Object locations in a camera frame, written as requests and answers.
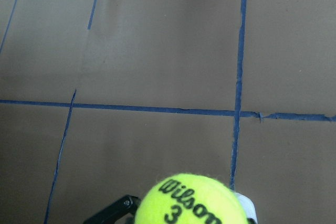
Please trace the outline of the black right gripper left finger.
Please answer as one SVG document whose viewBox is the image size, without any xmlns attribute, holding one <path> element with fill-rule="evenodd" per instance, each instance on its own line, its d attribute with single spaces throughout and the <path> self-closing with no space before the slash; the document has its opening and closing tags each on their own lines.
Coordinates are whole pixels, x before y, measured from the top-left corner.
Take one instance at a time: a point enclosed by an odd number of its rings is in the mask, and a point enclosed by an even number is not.
<svg viewBox="0 0 336 224">
<path fill-rule="evenodd" d="M 116 223 L 122 217 L 131 214 L 133 217 L 141 203 L 141 199 L 133 195 L 125 195 L 103 210 L 86 219 L 84 224 Z"/>
</svg>

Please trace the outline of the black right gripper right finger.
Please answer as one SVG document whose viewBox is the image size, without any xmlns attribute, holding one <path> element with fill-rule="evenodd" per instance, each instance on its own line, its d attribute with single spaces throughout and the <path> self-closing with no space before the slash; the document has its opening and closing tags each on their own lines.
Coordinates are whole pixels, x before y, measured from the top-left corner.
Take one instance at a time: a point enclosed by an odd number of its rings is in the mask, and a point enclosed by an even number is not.
<svg viewBox="0 0 336 224">
<path fill-rule="evenodd" d="M 234 194 L 237 197 L 238 201 L 240 202 L 246 214 L 248 223 L 256 224 L 256 209 L 254 203 L 247 196 L 243 194 L 240 194 L 236 191 L 234 192 Z"/>
</svg>

